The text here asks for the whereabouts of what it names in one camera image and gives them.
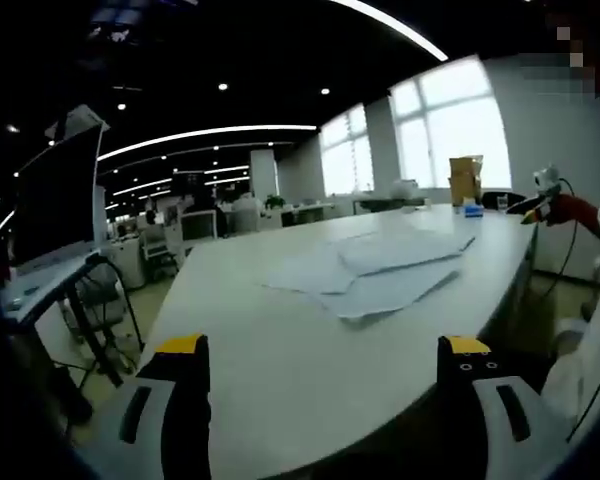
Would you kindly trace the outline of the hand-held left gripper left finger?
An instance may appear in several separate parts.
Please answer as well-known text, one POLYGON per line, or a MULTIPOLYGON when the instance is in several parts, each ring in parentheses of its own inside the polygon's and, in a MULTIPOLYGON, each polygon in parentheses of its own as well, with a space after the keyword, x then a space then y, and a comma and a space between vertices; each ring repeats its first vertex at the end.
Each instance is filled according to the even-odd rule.
POLYGON ((208 339, 173 338, 94 417, 100 479, 209 479, 208 339))

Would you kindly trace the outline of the person's right hand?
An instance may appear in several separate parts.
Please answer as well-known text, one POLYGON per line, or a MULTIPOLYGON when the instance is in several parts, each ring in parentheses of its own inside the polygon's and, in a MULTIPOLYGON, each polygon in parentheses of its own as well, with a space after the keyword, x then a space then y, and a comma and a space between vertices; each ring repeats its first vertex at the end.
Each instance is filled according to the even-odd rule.
POLYGON ((545 222, 548 226, 553 226, 578 221, 580 210, 579 198, 568 194, 558 194, 549 202, 549 213, 546 215, 545 222))

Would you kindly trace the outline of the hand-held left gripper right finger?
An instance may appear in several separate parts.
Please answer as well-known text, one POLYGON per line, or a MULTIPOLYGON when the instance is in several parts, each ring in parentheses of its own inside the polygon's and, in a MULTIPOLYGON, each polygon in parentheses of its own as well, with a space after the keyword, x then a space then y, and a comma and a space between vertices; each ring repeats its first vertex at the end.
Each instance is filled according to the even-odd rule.
POLYGON ((540 479, 570 424, 474 337, 438 338, 446 464, 454 479, 540 479))

